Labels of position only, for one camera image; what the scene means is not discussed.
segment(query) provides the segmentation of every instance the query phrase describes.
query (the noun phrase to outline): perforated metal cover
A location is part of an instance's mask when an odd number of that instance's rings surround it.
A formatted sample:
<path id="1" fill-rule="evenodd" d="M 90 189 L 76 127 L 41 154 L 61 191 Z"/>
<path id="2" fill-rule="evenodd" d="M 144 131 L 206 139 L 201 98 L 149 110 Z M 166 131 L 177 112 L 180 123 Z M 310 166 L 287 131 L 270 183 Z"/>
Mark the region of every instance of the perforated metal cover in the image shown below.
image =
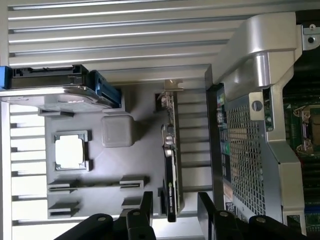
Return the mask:
<path id="1" fill-rule="evenodd" d="M 233 195 L 255 215 L 265 215 L 258 122 L 250 120 L 247 104 L 229 109 L 227 122 Z"/>

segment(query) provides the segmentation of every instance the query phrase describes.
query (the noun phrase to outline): silver casing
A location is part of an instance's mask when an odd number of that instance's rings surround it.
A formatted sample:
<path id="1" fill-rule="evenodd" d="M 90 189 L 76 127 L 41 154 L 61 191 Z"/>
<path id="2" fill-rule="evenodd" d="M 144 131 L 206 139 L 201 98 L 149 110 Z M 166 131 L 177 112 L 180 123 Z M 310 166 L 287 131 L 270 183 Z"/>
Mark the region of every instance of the silver casing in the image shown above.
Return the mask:
<path id="1" fill-rule="evenodd" d="M 68 113 L 100 112 L 110 105 L 106 98 L 81 85 L 5 90 L 0 91 L 0 101 Z"/>
<path id="2" fill-rule="evenodd" d="M 257 15 L 238 28 L 212 66 L 213 83 L 224 83 L 228 102 L 234 204 L 246 218 L 265 214 L 287 224 L 287 216 L 298 215 L 303 234 L 302 170 L 286 142 L 283 88 L 303 49 L 311 48 L 306 44 L 294 12 Z M 271 130 L 265 127 L 266 88 Z"/>

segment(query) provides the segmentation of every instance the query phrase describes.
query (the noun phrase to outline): hard drive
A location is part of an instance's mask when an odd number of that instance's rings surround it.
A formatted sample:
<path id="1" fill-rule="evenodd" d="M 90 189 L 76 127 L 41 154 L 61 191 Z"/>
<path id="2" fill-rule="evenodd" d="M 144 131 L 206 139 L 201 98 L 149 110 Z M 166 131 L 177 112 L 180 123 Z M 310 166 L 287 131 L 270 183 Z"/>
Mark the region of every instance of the hard drive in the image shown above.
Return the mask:
<path id="1" fill-rule="evenodd" d="M 0 101 L 47 112 L 99 112 L 121 107 L 121 92 L 97 71 L 82 65 L 42 69 L 1 66 L 0 88 Z"/>

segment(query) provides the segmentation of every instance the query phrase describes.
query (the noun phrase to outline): silver metal bracket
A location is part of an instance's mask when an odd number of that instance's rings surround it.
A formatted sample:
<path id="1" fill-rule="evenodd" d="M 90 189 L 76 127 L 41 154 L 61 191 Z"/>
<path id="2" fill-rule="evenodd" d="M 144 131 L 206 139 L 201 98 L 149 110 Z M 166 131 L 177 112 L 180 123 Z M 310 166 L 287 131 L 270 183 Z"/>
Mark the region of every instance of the silver metal bracket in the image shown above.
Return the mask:
<path id="1" fill-rule="evenodd" d="M 304 51 L 320 46 L 320 26 L 310 24 L 309 27 L 302 27 L 302 45 Z"/>

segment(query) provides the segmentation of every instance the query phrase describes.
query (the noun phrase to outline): metal mesh grille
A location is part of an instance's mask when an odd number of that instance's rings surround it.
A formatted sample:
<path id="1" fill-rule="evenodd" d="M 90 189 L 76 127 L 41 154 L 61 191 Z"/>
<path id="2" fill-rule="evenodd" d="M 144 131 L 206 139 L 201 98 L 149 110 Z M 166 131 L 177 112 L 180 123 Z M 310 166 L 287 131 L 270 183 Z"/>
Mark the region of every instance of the metal mesh grille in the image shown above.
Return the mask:
<path id="1" fill-rule="evenodd" d="M 248 105 L 227 111 L 233 195 L 254 214 L 264 215 L 259 125 L 250 120 Z"/>

